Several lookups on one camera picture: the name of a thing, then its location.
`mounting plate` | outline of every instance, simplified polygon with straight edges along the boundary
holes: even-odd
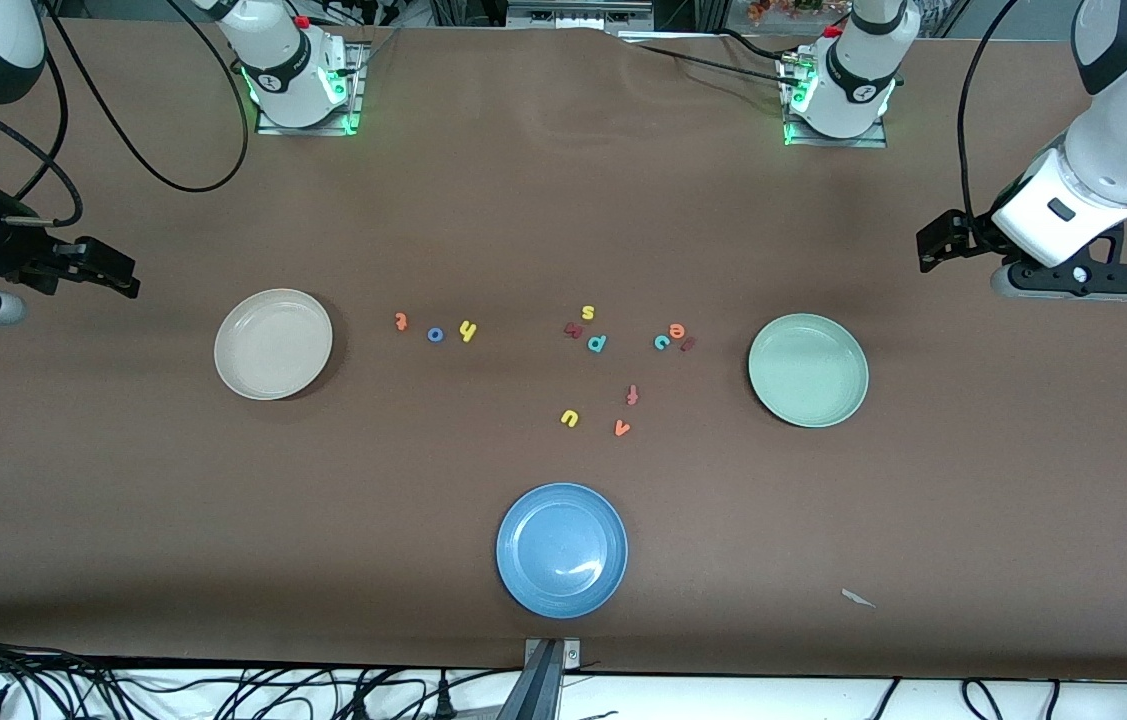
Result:
[[[532,651],[536,650],[536,646],[543,643],[549,638],[527,638],[525,647],[523,647],[523,664],[527,664],[527,660],[532,659]],[[565,670],[576,670],[577,667],[582,666],[582,639],[580,638],[564,638],[564,669]]]
[[[774,64],[778,77],[797,79],[802,83],[809,82],[807,79],[809,72],[815,72],[815,68],[811,66],[815,60],[810,45],[799,47],[796,53],[787,53],[781,60],[774,60]],[[793,97],[804,91],[805,87],[807,86],[781,86],[781,119],[787,145],[869,146],[869,149],[887,146],[887,131],[882,126],[882,117],[875,119],[875,124],[871,124],[868,131],[855,137],[829,137],[816,132],[802,115],[790,109]]]
[[[265,113],[257,113],[257,135],[292,135],[317,137],[341,137],[358,135],[360,115],[363,113],[363,92],[367,88],[367,59],[371,56],[370,42],[336,42],[336,47],[344,47],[344,55],[332,60],[334,70],[347,69],[349,73],[343,78],[345,83],[345,103],[327,114],[322,122],[310,127],[290,128],[275,124]]]

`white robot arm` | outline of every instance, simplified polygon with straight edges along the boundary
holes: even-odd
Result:
[[[857,0],[848,27],[807,50],[819,72],[790,109],[816,132],[855,137],[887,110],[896,70],[919,36],[919,9],[909,0]]]
[[[281,0],[194,0],[234,47],[263,113],[278,126],[303,128],[345,104],[345,41],[289,17]]]
[[[1092,106],[1026,170],[994,224],[1048,268],[1127,219],[1127,0],[1086,0],[1074,54]]]
[[[1092,106],[1035,157],[991,213],[969,220],[951,210],[924,228],[921,272],[956,256],[994,251],[1006,256],[992,279],[1002,295],[1127,300],[1127,265],[1120,261],[1127,219],[1127,0],[1085,0],[1071,42]],[[1110,258],[1090,258],[1085,249],[1098,238],[1111,241]]]

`blue plate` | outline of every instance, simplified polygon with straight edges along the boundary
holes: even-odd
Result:
[[[553,483],[520,497],[496,536],[496,568],[520,605],[554,620],[598,610],[625,574],[625,527],[585,486]]]

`white paper scrap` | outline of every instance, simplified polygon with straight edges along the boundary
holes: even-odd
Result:
[[[854,602],[857,605],[866,605],[868,607],[873,607],[873,610],[879,608],[878,605],[875,605],[872,602],[859,596],[859,594],[855,594],[848,588],[843,588],[843,597],[846,597],[848,601]]]

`green plate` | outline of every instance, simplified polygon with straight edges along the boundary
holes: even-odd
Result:
[[[827,428],[866,400],[866,352],[843,325],[822,315],[784,315],[767,323],[749,347],[749,383],[777,418]]]

